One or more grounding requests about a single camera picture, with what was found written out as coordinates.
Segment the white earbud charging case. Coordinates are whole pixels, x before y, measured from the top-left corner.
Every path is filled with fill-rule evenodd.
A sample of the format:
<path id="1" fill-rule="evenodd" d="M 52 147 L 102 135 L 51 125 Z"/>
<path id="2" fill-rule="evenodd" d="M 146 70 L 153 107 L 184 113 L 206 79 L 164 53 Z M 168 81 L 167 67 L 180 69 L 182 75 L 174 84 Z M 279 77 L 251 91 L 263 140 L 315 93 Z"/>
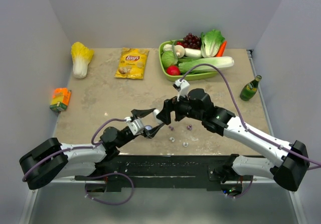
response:
<path id="1" fill-rule="evenodd" d="M 159 113 L 160 113 L 160 111 L 158 109 L 153 110 L 153 117 L 158 125 L 163 124 L 163 121 L 158 119 L 158 117 L 157 117 Z"/>

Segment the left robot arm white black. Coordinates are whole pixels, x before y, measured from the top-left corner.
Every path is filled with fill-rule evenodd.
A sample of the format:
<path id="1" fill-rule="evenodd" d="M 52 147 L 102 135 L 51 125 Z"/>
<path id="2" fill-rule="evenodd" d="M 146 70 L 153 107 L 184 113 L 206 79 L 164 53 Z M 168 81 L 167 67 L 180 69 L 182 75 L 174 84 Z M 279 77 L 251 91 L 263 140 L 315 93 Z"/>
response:
<path id="1" fill-rule="evenodd" d="M 153 138 L 164 125 L 157 120 L 158 125 L 149 130 L 142 122 L 142 118 L 149 114 L 157 116 L 159 110 L 156 108 L 134 109 L 131 113 L 130 117 L 122 120 L 127 125 L 122 130 L 103 124 L 99 130 L 104 132 L 98 142 L 72 145 L 61 143 L 57 138 L 47 139 L 20 158 L 19 163 L 24 174 L 22 181 L 27 183 L 30 190 L 35 190 L 54 179 L 72 175 L 100 179 L 104 168 L 98 163 L 115 158 L 119 154 L 119 148 L 138 136 Z"/>

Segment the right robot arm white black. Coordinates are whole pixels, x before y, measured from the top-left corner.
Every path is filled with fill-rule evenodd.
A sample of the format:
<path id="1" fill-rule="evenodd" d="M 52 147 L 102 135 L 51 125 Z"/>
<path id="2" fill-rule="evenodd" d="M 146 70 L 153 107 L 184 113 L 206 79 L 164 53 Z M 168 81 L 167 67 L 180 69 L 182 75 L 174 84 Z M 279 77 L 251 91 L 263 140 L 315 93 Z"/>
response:
<path id="1" fill-rule="evenodd" d="M 273 179 L 289 191 L 298 190 L 309 168 L 307 149 L 302 142 L 289 143 L 258 129 L 242 126 L 238 116 L 215 106 L 201 88 L 191 90 L 185 97 L 165 100 L 162 110 L 154 110 L 153 115 L 159 123 L 169 125 L 171 112 L 175 113 L 177 122 L 183 118 L 199 120 L 209 132 L 235 140 L 261 154 L 261 157 L 232 154 L 213 171 L 222 182 L 251 175 Z"/>

